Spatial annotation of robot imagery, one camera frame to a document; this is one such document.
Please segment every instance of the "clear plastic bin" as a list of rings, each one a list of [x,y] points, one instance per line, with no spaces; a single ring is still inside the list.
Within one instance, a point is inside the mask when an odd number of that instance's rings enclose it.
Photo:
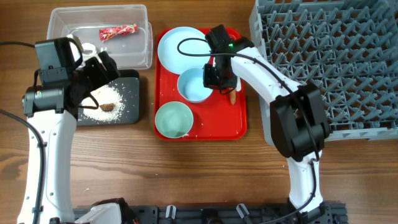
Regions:
[[[116,36],[103,42],[100,29],[137,24],[138,31]],[[80,42],[90,43],[97,53],[107,51],[119,69],[148,69],[152,65],[152,27],[148,22],[147,8],[142,4],[118,6],[83,6],[56,8],[51,13],[47,39],[73,34]],[[96,54],[85,52],[87,60]]]

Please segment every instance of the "red wrapper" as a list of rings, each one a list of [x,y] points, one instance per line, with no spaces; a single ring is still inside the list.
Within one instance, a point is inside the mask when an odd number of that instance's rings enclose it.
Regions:
[[[137,24],[100,29],[99,39],[101,39],[101,41],[104,42],[116,35],[128,35],[136,31],[137,31]]]

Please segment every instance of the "wooden table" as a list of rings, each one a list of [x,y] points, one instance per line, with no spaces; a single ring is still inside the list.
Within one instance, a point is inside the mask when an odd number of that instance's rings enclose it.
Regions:
[[[2,0],[0,41],[44,40],[56,7],[141,4],[67,0]],[[250,36],[254,1],[147,0],[154,39],[168,27],[224,24]],[[21,97],[39,67],[35,51],[0,48],[0,108],[23,117]],[[247,205],[285,202],[290,189],[286,159],[266,144],[259,97],[247,86],[246,135],[235,142],[167,142],[154,134],[154,66],[140,71],[144,115],[135,125],[78,128],[72,146],[74,208],[114,197],[130,205]],[[15,223],[25,191],[27,129],[0,116],[0,223]],[[398,140],[326,143],[320,166],[325,200],[346,203],[350,223],[398,222]]]

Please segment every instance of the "white crumbs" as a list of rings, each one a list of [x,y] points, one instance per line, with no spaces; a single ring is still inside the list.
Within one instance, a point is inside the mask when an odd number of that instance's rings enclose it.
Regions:
[[[102,86],[101,88],[92,91],[91,94],[98,101],[99,105],[113,103],[114,108],[112,111],[105,112],[101,108],[97,110],[84,109],[83,114],[96,121],[114,121],[120,118],[124,110],[123,96],[118,92],[118,89],[109,86]],[[95,106],[91,98],[85,98],[81,102],[82,106]]]

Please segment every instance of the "wooden surface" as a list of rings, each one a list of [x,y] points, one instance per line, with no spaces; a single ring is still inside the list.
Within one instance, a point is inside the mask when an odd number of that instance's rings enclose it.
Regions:
[[[34,43],[47,35],[56,7],[144,3],[154,39],[168,27],[224,24],[249,37],[254,1],[105,2],[0,1],[0,41]],[[21,97],[39,66],[33,49],[0,48],[0,108],[23,117]],[[154,66],[144,111],[135,125],[78,128],[72,146],[73,207],[124,197],[130,205],[247,205],[285,202],[290,189],[286,160],[266,144],[258,95],[247,87],[246,135],[235,142],[167,142],[153,130]],[[0,116],[0,223],[15,223],[25,191],[27,129]],[[325,200],[346,203],[350,223],[398,222],[398,140],[326,143],[320,166]]]

